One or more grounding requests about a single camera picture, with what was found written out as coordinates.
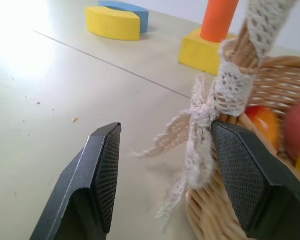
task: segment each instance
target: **orange foam cylinder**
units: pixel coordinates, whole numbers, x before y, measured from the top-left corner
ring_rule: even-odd
[[[204,40],[220,43],[229,31],[239,0],[209,0],[200,36]]]

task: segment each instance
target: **wall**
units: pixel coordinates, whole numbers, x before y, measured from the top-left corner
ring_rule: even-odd
[[[178,18],[201,23],[207,0],[122,0],[150,10],[166,13]],[[245,16],[247,0],[240,0],[237,6],[230,32],[238,33]],[[297,2],[292,14],[282,29],[277,44],[286,48],[300,51],[300,0]]]

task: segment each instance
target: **red apple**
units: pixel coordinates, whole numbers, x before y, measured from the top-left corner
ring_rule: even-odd
[[[296,160],[300,156],[300,104],[286,115],[284,139],[287,153]]]

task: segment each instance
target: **wicker basket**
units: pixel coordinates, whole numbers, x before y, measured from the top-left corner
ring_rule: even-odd
[[[277,113],[282,129],[284,115],[290,107],[300,102],[300,57],[270,57],[258,68],[261,63],[258,62],[244,24],[236,43],[227,51],[227,59],[243,71],[254,71],[257,74],[249,105],[272,108]],[[279,149],[274,149],[245,113],[239,117],[221,115],[218,120],[253,131],[269,152],[282,161],[300,181],[300,172],[295,169],[294,161],[287,156],[282,138]],[[212,153],[217,159],[215,148]],[[187,191],[186,212],[199,240],[247,239],[235,216],[218,169],[207,186],[198,191]]]

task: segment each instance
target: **yellow trapezoid block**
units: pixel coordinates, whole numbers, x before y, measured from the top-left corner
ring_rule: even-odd
[[[140,18],[131,11],[90,6],[85,9],[85,19],[88,30],[96,35],[118,40],[139,40]]]
[[[185,36],[179,53],[179,63],[212,75],[217,75],[220,65],[220,43],[206,41],[200,37],[200,28]]]

